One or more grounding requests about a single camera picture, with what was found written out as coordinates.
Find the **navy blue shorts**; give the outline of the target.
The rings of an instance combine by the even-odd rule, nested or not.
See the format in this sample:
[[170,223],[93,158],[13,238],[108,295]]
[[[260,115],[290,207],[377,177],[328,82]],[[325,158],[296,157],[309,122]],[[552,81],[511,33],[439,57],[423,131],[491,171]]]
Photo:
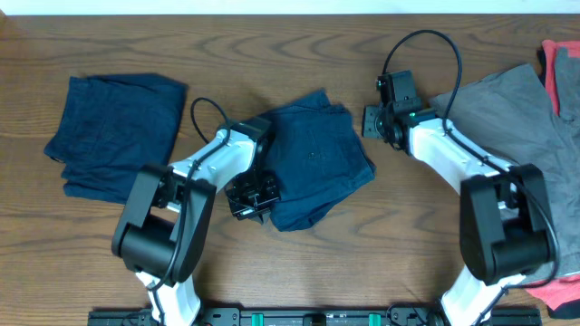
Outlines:
[[376,167],[353,129],[353,116],[324,90],[261,115],[275,130],[266,156],[281,199],[270,219],[280,232],[308,229],[375,179]]

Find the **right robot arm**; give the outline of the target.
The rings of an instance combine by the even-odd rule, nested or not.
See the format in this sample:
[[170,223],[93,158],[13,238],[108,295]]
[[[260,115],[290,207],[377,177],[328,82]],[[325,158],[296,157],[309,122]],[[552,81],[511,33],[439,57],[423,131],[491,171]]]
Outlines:
[[390,325],[539,325],[535,309],[497,303],[544,264],[559,267],[542,172],[495,158],[433,110],[368,106],[362,135],[383,139],[427,164],[459,194],[459,247],[465,263],[435,307],[392,306]]

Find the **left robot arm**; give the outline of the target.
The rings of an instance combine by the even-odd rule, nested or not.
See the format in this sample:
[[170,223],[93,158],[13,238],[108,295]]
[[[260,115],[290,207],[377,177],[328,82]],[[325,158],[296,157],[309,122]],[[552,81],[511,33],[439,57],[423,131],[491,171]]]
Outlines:
[[201,150],[169,166],[148,164],[136,176],[111,251],[146,286],[159,325],[191,325],[201,308],[192,274],[208,234],[215,197],[232,215],[264,220],[280,200],[265,169],[275,133],[262,118],[228,122]]

